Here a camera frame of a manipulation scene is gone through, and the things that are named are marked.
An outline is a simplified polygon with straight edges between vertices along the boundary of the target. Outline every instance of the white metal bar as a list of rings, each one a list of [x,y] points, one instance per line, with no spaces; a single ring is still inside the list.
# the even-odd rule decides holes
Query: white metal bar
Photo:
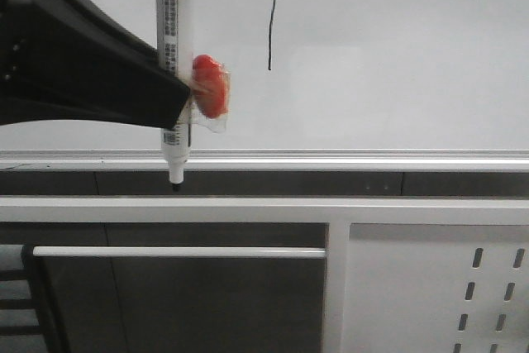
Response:
[[[343,351],[347,251],[350,225],[333,222],[327,233],[327,262],[323,307],[322,353]]]
[[[3,150],[0,170],[166,170],[155,150]],[[527,172],[528,150],[194,150],[190,170]]]
[[[501,199],[0,197],[1,222],[529,225],[528,214],[529,200]]]
[[[277,258],[322,259],[321,248],[278,247],[82,247],[37,246],[34,256],[119,258]]]

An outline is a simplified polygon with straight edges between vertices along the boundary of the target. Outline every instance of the whiteboard marker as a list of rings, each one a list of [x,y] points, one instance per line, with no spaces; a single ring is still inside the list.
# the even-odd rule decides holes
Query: whiteboard marker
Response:
[[[193,76],[193,0],[156,0],[160,66],[191,84]],[[183,182],[183,168],[191,150],[191,102],[171,130],[162,130],[162,152],[175,190]]]

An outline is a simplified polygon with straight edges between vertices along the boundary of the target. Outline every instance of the perforated metal panel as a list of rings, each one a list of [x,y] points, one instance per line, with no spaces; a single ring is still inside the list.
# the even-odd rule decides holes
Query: perforated metal panel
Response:
[[[527,227],[352,225],[344,351],[527,353]]]

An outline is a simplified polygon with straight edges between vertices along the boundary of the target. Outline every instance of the clear plastic wrap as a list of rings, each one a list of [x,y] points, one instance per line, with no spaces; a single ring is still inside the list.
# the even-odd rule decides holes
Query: clear plastic wrap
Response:
[[[199,55],[193,62],[192,124],[210,131],[226,131],[230,102],[230,75],[223,64],[209,55]]]

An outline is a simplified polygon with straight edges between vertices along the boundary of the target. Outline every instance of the black robotic arm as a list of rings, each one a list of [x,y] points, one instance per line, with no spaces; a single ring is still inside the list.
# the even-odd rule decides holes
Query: black robotic arm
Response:
[[[172,128],[189,87],[90,0],[0,0],[0,125],[81,119]]]

